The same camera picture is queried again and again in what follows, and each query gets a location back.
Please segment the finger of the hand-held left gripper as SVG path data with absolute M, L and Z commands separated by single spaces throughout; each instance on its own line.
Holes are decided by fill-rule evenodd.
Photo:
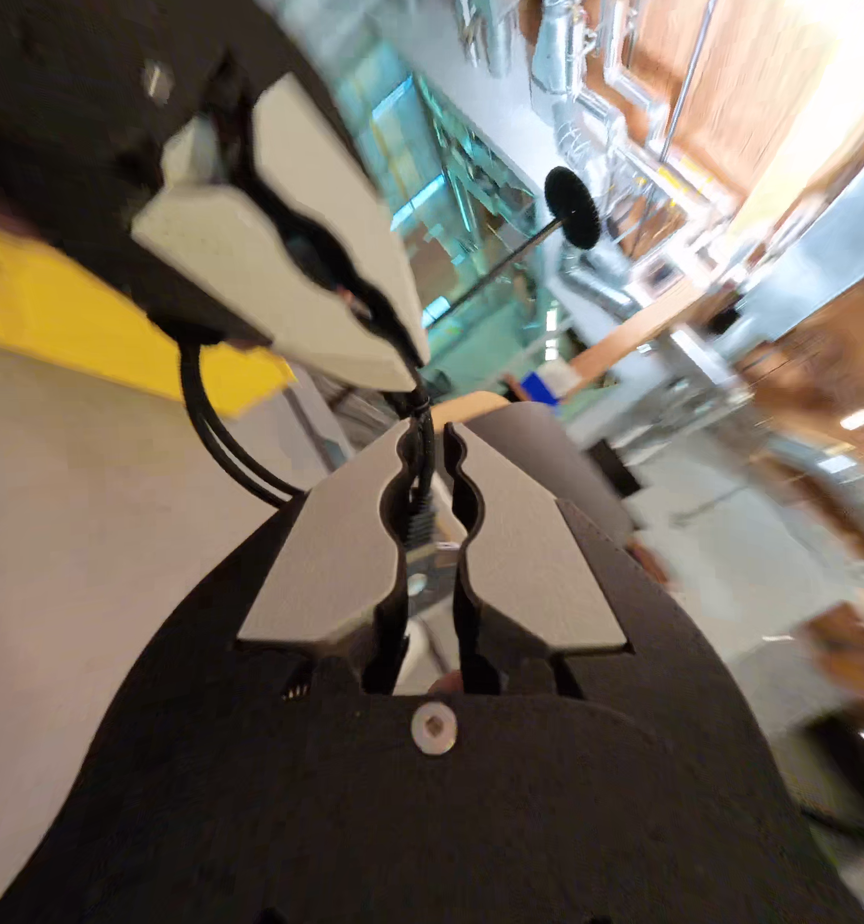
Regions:
M 219 182 L 212 122 L 196 115 L 163 147 L 164 185 L 134 218 L 132 238 L 261 334 L 272 350 L 346 385 L 408 393 L 394 346 L 294 264 L 252 199 Z
M 426 365 L 430 349 L 423 305 L 392 215 L 292 73 L 254 103 L 252 138 L 256 175 L 281 202 L 331 238 L 321 259 L 333 279 L 370 308 L 409 364 Z

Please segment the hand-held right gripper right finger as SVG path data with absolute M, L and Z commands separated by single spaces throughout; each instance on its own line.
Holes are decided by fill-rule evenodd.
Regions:
M 472 433 L 443 433 L 452 511 L 467 536 L 453 622 L 462 688 L 499 695 L 534 664 L 555 679 L 569 656 L 627 650 L 627 637 L 585 552 L 547 488 Z

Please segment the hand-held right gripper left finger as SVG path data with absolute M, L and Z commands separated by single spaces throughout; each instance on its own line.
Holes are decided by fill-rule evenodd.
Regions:
M 390 694 L 408 641 L 406 539 L 420 439 L 401 421 L 302 502 L 237 641 L 341 657 L 361 689 Z

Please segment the yellow plastic bin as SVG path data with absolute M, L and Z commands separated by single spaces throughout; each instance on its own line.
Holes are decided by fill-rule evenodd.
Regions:
M 0 349 L 183 403 L 173 340 L 55 248 L 0 229 Z

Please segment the black pole with round disc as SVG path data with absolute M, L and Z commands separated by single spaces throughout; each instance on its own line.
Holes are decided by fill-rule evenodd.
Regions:
M 566 241 L 580 250 L 591 250 L 601 237 L 602 222 L 590 191 L 584 182 L 569 168 L 554 167 L 546 176 L 543 186 L 544 200 L 550 221 L 533 236 L 525 239 L 517 248 L 489 269 L 469 289 L 444 308 L 427 308 L 424 312 L 424 328 L 434 329 L 465 303 L 481 294 L 484 289 L 507 269 L 530 251 L 539 247 L 554 234 L 561 233 Z

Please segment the smooth silver pipes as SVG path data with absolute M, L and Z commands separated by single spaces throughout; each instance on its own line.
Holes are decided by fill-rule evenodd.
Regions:
M 601 2 L 591 29 L 582 2 L 543 2 L 530 65 L 531 103 L 553 129 L 564 164 L 594 183 L 603 218 L 623 215 L 644 200 L 680 210 L 692 228 L 713 228 L 731 218 L 736 198 L 676 145 L 689 91 L 699 69 L 716 2 L 706 2 L 692 55 L 673 103 L 638 80 L 625 62 L 635 38 L 640 2 Z M 634 141 L 625 113 L 587 84 L 587 59 L 598 52 L 604 86 L 646 118 L 645 139 Z

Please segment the silver spiral air duct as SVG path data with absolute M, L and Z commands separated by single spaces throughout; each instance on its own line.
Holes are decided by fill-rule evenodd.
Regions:
M 617 321 L 626 321 L 642 309 L 624 287 L 596 270 L 585 251 L 564 245 L 557 272 L 566 288 L 601 308 Z

